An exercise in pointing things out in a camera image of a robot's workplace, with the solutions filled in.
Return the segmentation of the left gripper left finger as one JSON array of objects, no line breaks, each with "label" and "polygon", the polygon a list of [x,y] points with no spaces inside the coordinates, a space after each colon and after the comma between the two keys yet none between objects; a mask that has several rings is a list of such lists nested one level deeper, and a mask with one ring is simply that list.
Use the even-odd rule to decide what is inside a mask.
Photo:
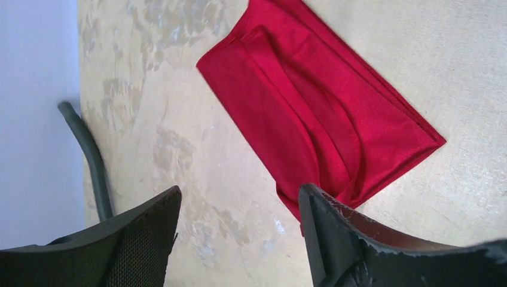
[{"label": "left gripper left finger", "polygon": [[182,193],[173,186],[85,230],[1,251],[1,286],[163,286]]}]

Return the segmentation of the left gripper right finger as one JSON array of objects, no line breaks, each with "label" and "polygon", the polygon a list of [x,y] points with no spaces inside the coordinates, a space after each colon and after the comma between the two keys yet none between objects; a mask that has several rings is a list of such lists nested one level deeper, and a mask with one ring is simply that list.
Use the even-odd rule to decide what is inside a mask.
[{"label": "left gripper right finger", "polygon": [[468,247],[394,230],[314,184],[298,196],[314,286],[505,286],[506,240]]}]

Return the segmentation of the red cloth napkin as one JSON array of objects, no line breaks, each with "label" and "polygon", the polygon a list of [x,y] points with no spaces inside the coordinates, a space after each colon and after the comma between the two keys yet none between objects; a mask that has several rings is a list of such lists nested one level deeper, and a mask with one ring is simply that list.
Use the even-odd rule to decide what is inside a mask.
[{"label": "red cloth napkin", "polygon": [[302,184],[356,208],[445,144],[303,1],[250,1],[197,69],[296,219]]}]

